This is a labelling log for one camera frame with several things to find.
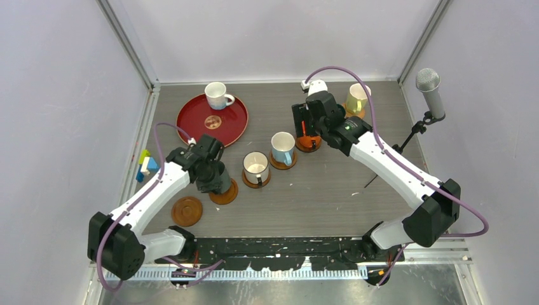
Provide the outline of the wooden coaster five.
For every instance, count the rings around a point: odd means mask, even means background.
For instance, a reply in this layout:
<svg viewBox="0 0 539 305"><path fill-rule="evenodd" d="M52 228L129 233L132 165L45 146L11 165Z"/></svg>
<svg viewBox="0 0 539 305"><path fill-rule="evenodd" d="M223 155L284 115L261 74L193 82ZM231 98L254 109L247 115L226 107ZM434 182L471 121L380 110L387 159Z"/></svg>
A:
<svg viewBox="0 0 539 305"><path fill-rule="evenodd" d="M193 196L177 200L171 209L171 218L180 227L195 225L202 217L203 206L198 198Z"/></svg>

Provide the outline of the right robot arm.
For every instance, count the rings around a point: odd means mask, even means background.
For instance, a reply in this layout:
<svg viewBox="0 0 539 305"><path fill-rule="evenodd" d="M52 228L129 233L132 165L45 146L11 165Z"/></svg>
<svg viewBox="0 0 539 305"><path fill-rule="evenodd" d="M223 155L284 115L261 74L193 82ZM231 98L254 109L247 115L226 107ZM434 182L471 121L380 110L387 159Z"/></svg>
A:
<svg viewBox="0 0 539 305"><path fill-rule="evenodd" d="M291 107L298 136L319 136L331 148L362 163L403 197L412 212L380 222L362 237L364 255L378 261L388 249L405 243L431 247L456 222L456 200L461 188L454 180L441 182L376 140L370 124L357 116L347 118L344 107L327 91L314 93Z"/></svg>

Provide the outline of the wooden coaster two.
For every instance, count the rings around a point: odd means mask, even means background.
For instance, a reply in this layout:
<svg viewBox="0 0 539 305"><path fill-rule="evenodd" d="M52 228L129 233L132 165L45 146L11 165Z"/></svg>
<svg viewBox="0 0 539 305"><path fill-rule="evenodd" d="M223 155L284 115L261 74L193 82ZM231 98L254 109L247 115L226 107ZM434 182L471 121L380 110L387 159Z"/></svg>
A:
<svg viewBox="0 0 539 305"><path fill-rule="evenodd" d="M297 152L293 152L292 154L292 163L291 165L286 165L285 163L281 163L281 162L278 162L274 157L273 157L273 152L271 151L270 154L269 154L269 162L270 164L276 168L277 170L289 170L291 169L297 162Z"/></svg>

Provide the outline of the wooden coaster four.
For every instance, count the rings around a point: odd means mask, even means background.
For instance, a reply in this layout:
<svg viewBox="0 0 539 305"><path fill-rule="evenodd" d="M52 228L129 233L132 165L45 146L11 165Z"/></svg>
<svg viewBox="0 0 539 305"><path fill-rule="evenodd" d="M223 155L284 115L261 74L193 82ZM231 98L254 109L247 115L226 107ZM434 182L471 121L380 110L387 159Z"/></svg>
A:
<svg viewBox="0 0 539 305"><path fill-rule="evenodd" d="M231 179L230 188L222 194L209 193L208 196L212 202L217 205L227 205L235 200L238 195L238 184L235 179Z"/></svg>

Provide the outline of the colourful toy blocks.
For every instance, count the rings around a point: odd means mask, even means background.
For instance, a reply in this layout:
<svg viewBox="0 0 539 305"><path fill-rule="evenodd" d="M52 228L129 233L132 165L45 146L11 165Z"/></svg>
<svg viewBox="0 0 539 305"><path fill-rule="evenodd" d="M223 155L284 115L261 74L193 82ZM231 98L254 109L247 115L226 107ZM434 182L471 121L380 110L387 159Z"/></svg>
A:
<svg viewBox="0 0 539 305"><path fill-rule="evenodd" d="M151 156L151 153L147 149L141 152L138 164L139 167L135 177L138 183L142 183L147 176L157 173L161 168L160 164Z"/></svg>

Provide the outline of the woven rattan coaster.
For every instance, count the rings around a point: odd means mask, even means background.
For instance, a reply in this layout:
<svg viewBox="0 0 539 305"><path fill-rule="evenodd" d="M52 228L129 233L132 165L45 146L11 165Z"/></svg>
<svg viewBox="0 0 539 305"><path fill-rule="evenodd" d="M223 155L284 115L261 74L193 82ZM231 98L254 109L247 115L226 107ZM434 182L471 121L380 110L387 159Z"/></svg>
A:
<svg viewBox="0 0 539 305"><path fill-rule="evenodd" d="M363 119L364 116L365 116L365 109L363 109L363 108L361 108L361 110L359 110L359 111L351 111L346 107L345 104L343 105L343 107L345 109L345 117L346 118L356 116L356 117L359 117L359 118Z"/></svg>

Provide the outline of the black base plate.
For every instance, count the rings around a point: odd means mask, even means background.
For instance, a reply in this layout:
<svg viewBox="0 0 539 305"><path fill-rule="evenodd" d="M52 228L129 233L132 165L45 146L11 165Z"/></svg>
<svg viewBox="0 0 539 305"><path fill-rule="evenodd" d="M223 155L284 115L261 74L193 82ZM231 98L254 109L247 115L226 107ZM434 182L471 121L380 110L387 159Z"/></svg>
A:
<svg viewBox="0 0 539 305"><path fill-rule="evenodd" d="M203 268L221 260L218 270L228 271L295 271L307 262L313 271L340 271L363 262L387 266L400 249L375 250L352 237L196 238L170 258Z"/></svg>

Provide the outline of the yellow cream mug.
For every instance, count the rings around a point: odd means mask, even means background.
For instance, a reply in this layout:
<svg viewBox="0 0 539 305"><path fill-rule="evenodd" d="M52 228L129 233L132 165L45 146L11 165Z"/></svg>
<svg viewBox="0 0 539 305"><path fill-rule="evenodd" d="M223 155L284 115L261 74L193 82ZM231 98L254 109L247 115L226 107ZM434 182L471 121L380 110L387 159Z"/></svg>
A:
<svg viewBox="0 0 539 305"><path fill-rule="evenodd" d="M355 83L349 87L348 96L346 98L345 105L351 111L359 111L366 106L368 96L371 94L371 89L366 86L367 91L364 90L360 83Z"/></svg>

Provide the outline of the wooden coaster three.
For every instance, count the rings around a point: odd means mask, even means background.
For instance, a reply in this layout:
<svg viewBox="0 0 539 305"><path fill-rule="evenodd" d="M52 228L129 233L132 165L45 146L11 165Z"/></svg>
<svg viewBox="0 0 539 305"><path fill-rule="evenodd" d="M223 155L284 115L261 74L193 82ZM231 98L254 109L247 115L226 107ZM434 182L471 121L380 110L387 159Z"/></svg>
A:
<svg viewBox="0 0 539 305"><path fill-rule="evenodd" d="M269 184L271 179L271 170L266 168L261 173L252 173L246 169L242 170L243 183L253 189L260 189Z"/></svg>

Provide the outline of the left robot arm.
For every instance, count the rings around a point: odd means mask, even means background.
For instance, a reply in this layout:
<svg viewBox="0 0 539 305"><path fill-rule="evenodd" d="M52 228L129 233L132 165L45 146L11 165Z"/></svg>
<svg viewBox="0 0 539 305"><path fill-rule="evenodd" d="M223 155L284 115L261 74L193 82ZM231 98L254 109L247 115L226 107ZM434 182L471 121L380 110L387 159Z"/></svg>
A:
<svg viewBox="0 0 539 305"><path fill-rule="evenodd" d="M158 173L126 203L89 221L88 258L120 280L140 267L166 257L187 263L195 253L194 235L179 226L144 234L149 222L178 192L196 184L201 193L222 193L230 182L221 161L224 144L207 134L165 158Z"/></svg>

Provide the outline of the light blue mug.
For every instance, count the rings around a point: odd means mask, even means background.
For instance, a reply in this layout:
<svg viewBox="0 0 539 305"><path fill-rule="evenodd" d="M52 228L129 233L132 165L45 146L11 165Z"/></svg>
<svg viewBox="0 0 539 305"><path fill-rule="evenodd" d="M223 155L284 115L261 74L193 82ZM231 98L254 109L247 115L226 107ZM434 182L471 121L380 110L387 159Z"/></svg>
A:
<svg viewBox="0 0 539 305"><path fill-rule="evenodd" d="M291 166L295 148L294 136L288 132L277 132L271 138L272 156L276 162Z"/></svg>

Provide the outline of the silver microphone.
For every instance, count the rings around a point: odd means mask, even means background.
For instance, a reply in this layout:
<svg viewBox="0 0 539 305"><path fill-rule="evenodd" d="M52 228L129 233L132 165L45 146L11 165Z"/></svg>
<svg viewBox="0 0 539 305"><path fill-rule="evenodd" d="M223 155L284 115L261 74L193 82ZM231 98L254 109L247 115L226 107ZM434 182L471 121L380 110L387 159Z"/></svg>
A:
<svg viewBox="0 0 539 305"><path fill-rule="evenodd" d="M441 78L432 68L421 69L416 76L416 87L423 94L433 119L443 119L445 109L439 93Z"/></svg>

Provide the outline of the silver white mug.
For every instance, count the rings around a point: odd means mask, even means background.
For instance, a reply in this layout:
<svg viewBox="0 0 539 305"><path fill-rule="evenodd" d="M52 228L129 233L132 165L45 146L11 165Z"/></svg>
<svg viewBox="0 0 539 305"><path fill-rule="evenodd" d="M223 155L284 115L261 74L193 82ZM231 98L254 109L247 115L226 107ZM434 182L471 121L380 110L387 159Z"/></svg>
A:
<svg viewBox="0 0 539 305"><path fill-rule="evenodd" d="M252 151L244 156L242 165L243 169L252 173L261 173L266 168L269 168L269 161L264 153Z"/></svg>

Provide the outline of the red round tray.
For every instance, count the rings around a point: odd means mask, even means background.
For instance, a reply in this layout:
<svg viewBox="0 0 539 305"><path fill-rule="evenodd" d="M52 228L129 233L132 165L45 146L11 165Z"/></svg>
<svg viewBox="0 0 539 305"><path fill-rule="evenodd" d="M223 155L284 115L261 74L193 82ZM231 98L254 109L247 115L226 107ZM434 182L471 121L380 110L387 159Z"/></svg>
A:
<svg viewBox="0 0 539 305"><path fill-rule="evenodd" d="M228 147L246 131L249 123L248 110L238 97L223 110L212 109L204 94L197 95L180 109L176 125L185 133L178 135L183 142L190 138L198 140L203 134L210 135Z"/></svg>

